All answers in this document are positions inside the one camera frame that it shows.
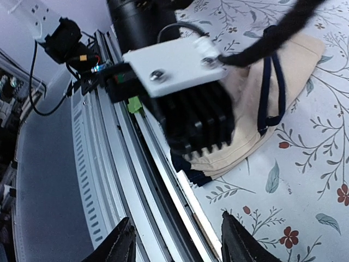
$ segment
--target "wire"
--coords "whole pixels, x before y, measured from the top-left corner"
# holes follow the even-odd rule
[[[30,101],[31,106],[33,107],[33,110],[35,111],[35,113],[37,113],[40,116],[50,116],[54,112],[56,112],[57,109],[61,106],[61,104],[64,102],[65,98],[67,97],[67,94],[64,94],[64,96],[62,97],[61,101],[59,101],[59,103],[56,105],[56,107],[54,109],[52,109],[50,112],[42,113],[35,107],[35,104],[34,104],[34,101],[33,101],[33,97],[32,97],[32,79],[33,79],[35,60],[37,59],[37,52],[38,52],[38,43],[35,41],[32,66],[31,66],[31,71],[29,73],[29,87],[28,87],[28,89],[29,89],[29,101]]]
[[[75,77],[75,79],[79,81],[80,80],[79,75],[74,73],[70,65],[68,63],[65,63],[65,66],[67,67],[67,70]]]
[[[93,37],[92,35],[90,35],[90,34],[84,32],[84,31],[81,31],[81,33],[83,33],[84,35],[86,35],[86,36],[88,36],[88,37],[90,37],[91,39],[93,39],[93,40],[96,41],[96,37]]]
[[[96,58],[98,59],[97,64],[100,62],[100,57],[96,55]]]
[[[95,41],[91,41],[87,44],[87,48],[90,48],[93,44],[95,43]]]
[[[158,40],[157,43],[161,42],[161,36],[163,34],[164,31],[168,30],[169,28],[172,27],[184,27],[187,29],[190,29],[192,31],[194,31],[195,33],[197,33],[198,35],[200,35],[201,37],[207,36],[207,33],[205,31],[203,31],[201,28],[193,25],[192,23],[187,23],[187,22],[177,22],[177,23],[171,23],[167,26],[165,26],[158,34]]]

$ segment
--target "red flower print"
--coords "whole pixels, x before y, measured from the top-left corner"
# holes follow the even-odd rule
[[[287,149],[290,147],[290,144],[288,142],[281,142],[279,144],[279,148],[282,148],[282,149]]]
[[[298,231],[291,231],[291,227],[284,230],[285,236],[280,239],[280,243],[285,244],[286,248],[291,249],[293,245],[298,244]]]
[[[338,203],[343,203],[345,206],[349,206],[349,190],[346,184],[342,184],[341,188],[337,189]]]
[[[242,209],[244,210],[244,212],[245,212],[246,214],[248,214],[248,215],[251,214],[251,209],[249,209],[248,206],[244,206]]]

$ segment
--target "metal frame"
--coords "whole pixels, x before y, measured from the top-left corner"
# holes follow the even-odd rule
[[[113,33],[106,36],[96,33],[102,50],[101,59],[119,62],[121,56],[117,39]],[[137,231],[137,261],[195,261],[189,246],[185,245],[186,239],[179,233],[167,207],[161,202],[157,186],[152,182],[156,174],[148,163],[126,104],[113,105],[102,88],[84,97],[78,90],[71,100],[71,113],[76,170],[94,248],[123,217],[128,216]],[[215,251],[212,252],[195,220],[198,214],[203,217],[200,205],[193,209],[193,201],[188,201],[178,187],[174,168],[166,161],[152,124],[139,114],[135,118],[202,260],[217,261],[214,253],[218,245],[213,245]]]
[[[109,42],[109,46],[114,47],[113,52],[111,52],[112,56],[114,54],[113,59],[120,61],[121,52],[118,48],[117,38],[114,33],[109,35],[107,42]],[[116,104],[115,107],[120,108],[119,110],[121,110],[120,103]],[[146,108],[145,112],[146,116],[151,116],[151,113]],[[124,114],[124,116],[119,115],[120,119],[126,119],[126,115],[128,114]],[[147,146],[150,149],[152,157],[154,158],[157,168],[161,174],[161,177],[165,182],[166,188],[169,191],[170,196],[174,201],[174,204],[203,260],[212,261],[215,258],[213,258],[212,252],[206,244],[206,240],[201,233],[201,229],[193,219],[194,214],[200,220],[200,224],[203,227],[206,235],[208,236],[208,241],[213,246],[216,258],[222,260],[221,242],[215,234],[206,215],[203,213],[198,200],[194,196],[194,192],[190,188],[188,180],[185,178],[185,174],[183,172],[177,174],[172,164],[168,161],[168,158],[170,156],[167,156],[165,152],[170,151],[169,146],[166,143],[158,122],[153,116],[151,116],[150,121],[148,117],[143,118],[140,114],[135,114],[135,116],[141,132],[147,142]],[[182,189],[185,188],[185,191],[183,190],[182,192],[177,187],[177,185],[181,185]]]
[[[193,190],[191,189],[190,183],[185,173],[183,171],[180,171],[177,173],[172,163],[169,162],[169,159],[171,159],[170,147],[166,142],[166,138],[158,122],[146,108],[145,108],[145,115],[146,117],[140,117],[139,114],[137,114],[136,117],[140,126],[143,126],[143,125],[146,126],[147,131],[145,132],[149,132],[149,143],[153,143],[155,145],[155,148],[158,147],[159,152],[154,153],[154,151],[152,151],[152,154],[155,154],[155,155],[162,154],[166,159],[165,161],[158,162],[159,163],[158,168],[163,169],[167,165],[167,168],[171,170],[171,173],[169,172],[164,173],[163,178],[165,180],[170,179],[171,177],[169,176],[169,174],[171,174],[172,177],[176,179],[176,181],[173,183],[177,183],[180,185],[180,188],[182,190],[181,193],[183,193],[192,211],[196,215],[197,219],[200,221],[200,226],[202,227],[202,229],[204,230],[208,238],[207,241],[209,241],[210,244],[212,245],[216,257],[218,257],[222,261],[222,254],[221,254],[222,243],[220,239],[216,235],[210,221],[206,217],[198,199],[196,198]]]

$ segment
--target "white wall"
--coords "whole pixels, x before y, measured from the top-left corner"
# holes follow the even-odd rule
[[[110,28],[111,20],[106,0],[42,0],[42,2],[62,17],[74,20],[80,29],[87,33],[93,34],[97,29],[106,32]],[[34,40],[27,28],[16,18],[8,15],[1,6],[0,47],[25,70],[30,70]],[[38,47],[35,76],[49,83],[63,67],[56,64],[41,47]]]

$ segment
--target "cloth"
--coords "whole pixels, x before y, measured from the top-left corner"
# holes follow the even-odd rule
[[[322,41],[299,33],[278,51],[286,83],[286,108],[290,107],[303,90],[324,50]],[[221,150],[215,149],[211,154],[204,151],[202,157],[194,155],[190,159],[185,156],[185,160],[191,164],[191,170],[201,171],[205,177],[216,179],[233,169],[271,137],[277,126],[268,127],[263,135],[257,127],[263,67],[264,62],[261,60],[248,68],[232,68],[223,79],[234,102],[236,128],[232,134],[233,142]],[[267,112],[268,116],[279,114],[279,85],[274,67],[270,78]]]

